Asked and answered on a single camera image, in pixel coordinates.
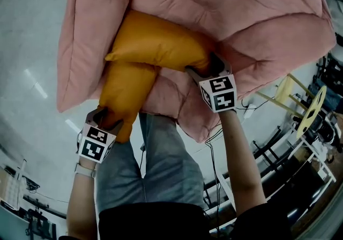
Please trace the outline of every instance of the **yellow cushion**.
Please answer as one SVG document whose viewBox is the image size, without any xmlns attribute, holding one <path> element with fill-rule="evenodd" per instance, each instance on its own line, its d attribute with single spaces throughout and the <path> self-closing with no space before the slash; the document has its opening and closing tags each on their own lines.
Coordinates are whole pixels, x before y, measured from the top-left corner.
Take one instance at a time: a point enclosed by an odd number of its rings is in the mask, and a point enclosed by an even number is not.
<svg viewBox="0 0 343 240">
<path fill-rule="evenodd" d="M 106 60 L 147 63 L 178 71 L 193 66 L 207 74 L 209 55 L 214 50 L 214 42 L 201 33 L 130 10 Z"/>
<path fill-rule="evenodd" d="M 148 64 L 108 62 L 108 75 L 103 87 L 99 105 L 108 108 L 101 127 L 112 128 L 115 122 L 124 124 L 116 141 L 130 140 L 132 124 L 143 106 L 158 73 L 158 68 Z"/>
</svg>

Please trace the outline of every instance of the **leg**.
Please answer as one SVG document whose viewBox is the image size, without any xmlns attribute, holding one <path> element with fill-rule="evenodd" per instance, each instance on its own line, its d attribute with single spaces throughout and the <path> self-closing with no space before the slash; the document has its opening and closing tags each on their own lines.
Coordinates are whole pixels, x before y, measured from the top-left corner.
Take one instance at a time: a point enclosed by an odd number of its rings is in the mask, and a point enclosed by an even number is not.
<svg viewBox="0 0 343 240">
<path fill-rule="evenodd" d="M 204 180 L 188 154 L 175 122 L 165 116 L 139 115 L 146 148 L 148 202 L 176 202 L 203 207 Z"/>
<path fill-rule="evenodd" d="M 145 202 L 144 186 L 131 143 L 115 143 L 96 174 L 99 213 L 124 204 Z"/>
</svg>

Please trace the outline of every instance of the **floor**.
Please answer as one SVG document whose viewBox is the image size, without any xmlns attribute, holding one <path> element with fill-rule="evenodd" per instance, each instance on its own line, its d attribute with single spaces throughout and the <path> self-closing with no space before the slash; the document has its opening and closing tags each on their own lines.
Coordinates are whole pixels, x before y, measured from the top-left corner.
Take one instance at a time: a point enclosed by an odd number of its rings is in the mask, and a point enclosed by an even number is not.
<svg viewBox="0 0 343 240">
<path fill-rule="evenodd" d="M 30 195 L 64 213 L 77 161 L 77 133 L 86 114 L 97 106 L 93 100 L 62 114 L 56 110 L 57 44 L 65 3 L 66 0 L 0 0 L 0 144 L 15 161 L 27 160 L 27 173 L 41 186 L 37 194 Z M 313 63 L 294 74 L 307 85 L 315 72 Z M 264 92 L 273 96 L 278 81 Z M 263 102 L 256 95 L 244 99 L 244 104 L 256 106 Z M 246 121 L 243 113 L 238 111 L 249 143 L 266 142 L 287 118 L 285 111 L 271 103 L 264 104 Z M 211 181 L 214 175 L 209 149 L 181 130 L 180 134 L 199 163 L 204 181 Z M 143 139 L 138 121 L 131 142 L 140 161 Z M 217 169 L 225 173 L 223 138 L 213 145 Z"/>
</svg>

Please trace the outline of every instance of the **hand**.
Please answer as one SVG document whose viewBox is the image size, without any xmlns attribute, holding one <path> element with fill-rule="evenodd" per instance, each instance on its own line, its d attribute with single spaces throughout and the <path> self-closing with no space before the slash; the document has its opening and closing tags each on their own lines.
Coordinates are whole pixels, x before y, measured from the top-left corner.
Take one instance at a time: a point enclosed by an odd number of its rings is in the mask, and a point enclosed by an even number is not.
<svg viewBox="0 0 343 240">
<path fill-rule="evenodd" d="M 80 156 L 79 164 L 86 169 L 95 169 L 96 162 Z"/>
</svg>

